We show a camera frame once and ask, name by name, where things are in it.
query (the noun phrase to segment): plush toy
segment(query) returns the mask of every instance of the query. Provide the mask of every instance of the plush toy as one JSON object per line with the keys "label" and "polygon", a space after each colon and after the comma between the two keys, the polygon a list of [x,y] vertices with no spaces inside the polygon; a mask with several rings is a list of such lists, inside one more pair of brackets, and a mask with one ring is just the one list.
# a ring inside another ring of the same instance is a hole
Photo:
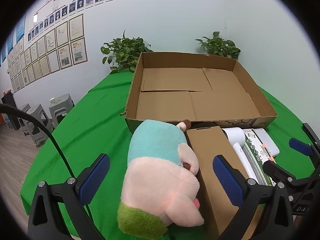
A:
{"label": "plush toy", "polygon": [[198,159],[184,135],[190,126],[189,120],[177,126],[145,120],[135,130],[117,217],[123,232],[154,240],[172,223],[204,223],[196,199]]}

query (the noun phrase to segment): white roll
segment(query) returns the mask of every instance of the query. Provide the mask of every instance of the white roll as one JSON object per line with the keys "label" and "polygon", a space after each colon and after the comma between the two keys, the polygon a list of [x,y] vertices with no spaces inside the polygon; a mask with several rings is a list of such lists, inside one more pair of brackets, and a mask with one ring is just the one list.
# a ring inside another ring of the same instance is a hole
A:
{"label": "white roll", "polygon": [[256,174],[253,171],[253,168],[251,167],[247,156],[245,156],[241,146],[239,143],[235,143],[233,145],[233,149],[235,150],[236,154],[238,155],[242,165],[244,166],[245,171],[247,172],[249,178],[254,179],[257,183],[259,183]]}
{"label": "white roll", "polygon": [[240,144],[241,148],[245,143],[245,135],[241,128],[233,127],[233,128],[222,128],[225,132],[230,144],[233,146],[235,143]]}

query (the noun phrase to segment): potted plant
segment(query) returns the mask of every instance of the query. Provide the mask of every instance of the potted plant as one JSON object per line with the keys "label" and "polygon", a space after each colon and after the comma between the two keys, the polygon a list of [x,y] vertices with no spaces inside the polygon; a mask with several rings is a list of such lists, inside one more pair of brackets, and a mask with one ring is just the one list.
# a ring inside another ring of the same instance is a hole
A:
{"label": "potted plant", "polygon": [[119,73],[123,69],[129,69],[130,72],[134,72],[140,53],[153,52],[148,48],[151,47],[151,45],[148,44],[146,46],[143,43],[142,38],[138,37],[129,39],[124,36],[124,32],[122,38],[113,39],[113,41],[109,43],[103,43],[106,47],[102,46],[100,48],[103,54],[111,54],[110,56],[102,59],[103,64],[105,64],[106,61],[109,64],[112,62],[110,74]]}
{"label": "potted plant", "polygon": [[222,57],[238,59],[241,50],[235,46],[233,41],[219,38],[219,33],[220,32],[214,32],[212,39],[203,37],[207,39],[207,41],[203,41],[201,39],[196,39],[196,41],[199,41],[199,44],[205,47],[207,53],[210,55],[219,55]]}

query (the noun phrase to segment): stacked stools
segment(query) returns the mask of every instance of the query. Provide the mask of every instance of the stacked stools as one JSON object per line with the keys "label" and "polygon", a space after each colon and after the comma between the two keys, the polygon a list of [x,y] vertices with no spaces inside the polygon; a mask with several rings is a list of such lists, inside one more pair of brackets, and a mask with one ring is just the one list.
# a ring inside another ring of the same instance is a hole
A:
{"label": "stacked stools", "polygon": [[[40,121],[50,132],[53,131],[53,124],[48,118],[47,114],[43,110],[41,104],[38,104],[36,106],[32,106],[28,111],[27,114],[30,114],[34,118],[36,118],[38,121]],[[35,126],[33,123],[27,121],[28,129],[30,129],[30,136],[35,143],[37,147],[39,145],[48,139],[48,136],[37,126]]]}
{"label": "stacked stools", "polygon": [[49,106],[49,110],[52,117],[53,125],[57,127],[58,124],[74,106],[75,104],[73,103],[70,94],[65,94],[52,100]]}
{"label": "stacked stools", "polygon": [[[26,113],[30,109],[30,105],[29,104],[25,104],[22,107],[20,107],[19,109]],[[22,131],[24,133],[24,136],[30,134],[30,130],[29,130],[28,125],[27,125],[27,121],[23,120],[23,119],[21,119],[19,117],[18,117],[18,120],[19,120],[20,126],[22,128]]]}

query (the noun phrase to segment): green tablecloth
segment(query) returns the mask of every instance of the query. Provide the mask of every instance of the green tablecloth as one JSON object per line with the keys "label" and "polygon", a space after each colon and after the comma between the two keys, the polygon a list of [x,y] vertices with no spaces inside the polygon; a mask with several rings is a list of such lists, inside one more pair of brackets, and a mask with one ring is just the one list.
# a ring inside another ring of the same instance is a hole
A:
{"label": "green tablecloth", "polygon": [[[53,132],[76,176],[90,166],[100,153],[110,156],[110,171],[90,204],[95,225],[106,239],[138,239],[122,233],[116,221],[132,136],[124,117],[119,115],[124,111],[131,80],[132,73],[108,75],[88,92]],[[266,129],[280,149],[276,162],[297,178],[309,176],[313,171],[309,158],[288,146],[292,137],[310,142],[301,129],[301,121],[277,99],[263,92],[278,113]],[[47,141],[35,158],[20,192],[26,213],[29,214],[39,181],[59,184],[68,178],[68,171],[58,152],[52,142]],[[71,234],[78,236],[64,205],[61,204],[60,208]],[[202,227],[171,225],[170,231],[177,240],[204,238]]]}

